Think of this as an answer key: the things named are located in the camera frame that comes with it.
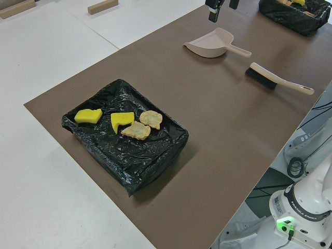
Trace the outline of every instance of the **dustpan handle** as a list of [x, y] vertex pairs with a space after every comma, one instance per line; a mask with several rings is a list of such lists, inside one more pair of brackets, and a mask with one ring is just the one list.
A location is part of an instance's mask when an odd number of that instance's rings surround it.
[[242, 48], [238, 48], [232, 44], [230, 44], [229, 46], [227, 46], [227, 50], [233, 52], [233, 53], [237, 53], [240, 56], [244, 56], [244, 57], [250, 57], [251, 56], [251, 52], [244, 50]]

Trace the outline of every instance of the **beige food piece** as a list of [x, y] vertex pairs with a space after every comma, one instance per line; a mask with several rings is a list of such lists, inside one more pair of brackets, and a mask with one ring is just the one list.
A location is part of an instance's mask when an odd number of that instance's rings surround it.
[[150, 135], [150, 132], [150, 126], [134, 121], [134, 124], [121, 131], [121, 134], [134, 139], [145, 140]]
[[160, 130], [162, 115], [153, 110], [148, 110], [147, 112], [141, 113], [140, 122], [157, 130]]

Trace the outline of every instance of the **yellow object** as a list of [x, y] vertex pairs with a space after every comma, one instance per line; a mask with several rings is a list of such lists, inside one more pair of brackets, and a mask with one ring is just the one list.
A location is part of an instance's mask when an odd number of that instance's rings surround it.
[[306, 4], [306, 0], [292, 0], [293, 3], [297, 3], [301, 6], [303, 6], [304, 4]]
[[110, 121], [112, 122], [112, 128], [116, 134], [118, 134], [118, 127], [134, 124], [134, 113], [111, 113]]
[[102, 114], [101, 109], [84, 109], [79, 110], [74, 119], [77, 123], [97, 123]]

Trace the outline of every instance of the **wooden block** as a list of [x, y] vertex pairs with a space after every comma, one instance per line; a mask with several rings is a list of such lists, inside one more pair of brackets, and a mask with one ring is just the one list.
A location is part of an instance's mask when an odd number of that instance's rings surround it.
[[0, 17], [2, 19], [5, 19], [5, 18], [11, 17], [13, 15], [16, 15], [18, 13], [21, 13], [27, 9], [31, 9], [35, 6], [36, 6], [36, 3], [34, 0], [26, 0], [24, 2], [15, 4], [13, 6], [0, 10]]
[[95, 5], [92, 5], [92, 6], [88, 7], [88, 13], [93, 15], [93, 14], [96, 14], [100, 11], [105, 10], [105, 9], [112, 8], [112, 7], [114, 7], [118, 4], [119, 4], [119, 0], [105, 0], [105, 1], [102, 1], [98, 4], [95, 4]]

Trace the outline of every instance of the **black bristles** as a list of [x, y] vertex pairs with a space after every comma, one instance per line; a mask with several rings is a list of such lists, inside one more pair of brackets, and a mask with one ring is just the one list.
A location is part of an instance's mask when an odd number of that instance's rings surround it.
[[245, 71], [245, 74], [247, 76], [249, 76], [250, 78], [254, 79], [255, 81], [261, 83], [263, 86], [271, 89], [271, 90], [274, 90], [276, 85], [277, 85], [272, 80], [269, 80], [268, 78], [266, 78], [262, 74], [260, 74], [260, 73], [256, 72], [255, 70], [253, 70], [251, 67], [249, 67], [247, 69], [247, 71]]

